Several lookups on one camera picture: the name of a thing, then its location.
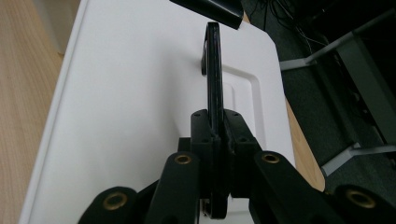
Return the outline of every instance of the brass insert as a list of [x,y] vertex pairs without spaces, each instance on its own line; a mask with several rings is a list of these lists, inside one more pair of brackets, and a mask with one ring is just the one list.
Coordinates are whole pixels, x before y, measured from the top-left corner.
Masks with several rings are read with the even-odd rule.
[[278,163],[279,162],[279,157],[273,154],[264,154],[262,155],[262,160],[266,161],[268,163]]
[[123,207],[128,201],[128,197],[122,192],[113,192],[107,195],[103,201],[103,207],[112,211]]
[[187,156],[187,155],[179,155],[175,157],[175,162],[177,162],[178,164],[188,164],[191,162],[191,157]]
[[369,195],[354,189],[347,190],[346,197],[354,204],[363,208],[374,208],[376,206],[374,199]]

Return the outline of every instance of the wooden surface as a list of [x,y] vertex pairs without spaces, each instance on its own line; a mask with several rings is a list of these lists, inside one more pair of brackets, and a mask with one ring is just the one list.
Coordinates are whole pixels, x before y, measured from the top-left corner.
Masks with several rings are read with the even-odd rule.
[[[0,1],[0,220],[17,223],[62,64],[33,3]],[[297,169],[324,179],[288,104]]]

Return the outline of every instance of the gray carpet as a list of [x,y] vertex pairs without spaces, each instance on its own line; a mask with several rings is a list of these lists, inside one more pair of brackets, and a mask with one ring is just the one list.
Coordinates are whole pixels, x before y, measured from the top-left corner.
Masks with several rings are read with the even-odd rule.
[[[248,15],[257,5],[250,22],[263,29],[265,7],[263,1],[257,1],[242,0],[242,5]],[[277,7],[278,16],[286,17],[281,12]],[[308,46],[301,35],[281,22],[285,25],[268,8],[265,32],[276,43],[280,61],[307,57],[311,50],[320,49],[313,42]],[[305,34],[325,41],[309,29]],[[353,143],[359,142],[362,147],[383,144],[370,116],[361,113],[359,93],[333,54],[316,65],[283,72],[282,78],[285,94],[319,166]],[[396,171],[385,155],[355,157],[326,177],[326,190],[330,192],[346,184],[366,188],[396,206]]]

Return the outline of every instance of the white tray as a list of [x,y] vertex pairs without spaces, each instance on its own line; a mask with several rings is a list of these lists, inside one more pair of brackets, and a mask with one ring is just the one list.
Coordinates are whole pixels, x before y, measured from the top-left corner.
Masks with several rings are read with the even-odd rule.
[[[160,177],[191,113],[206,108],[208,21],[164,0],[81,1],[20,223],[77,223],[101,191]],[[225,107],[294,164],[273,41],[244,22],[221,25],[220,38]],[[223,223],[241,220],[251,222],[247,200]]]

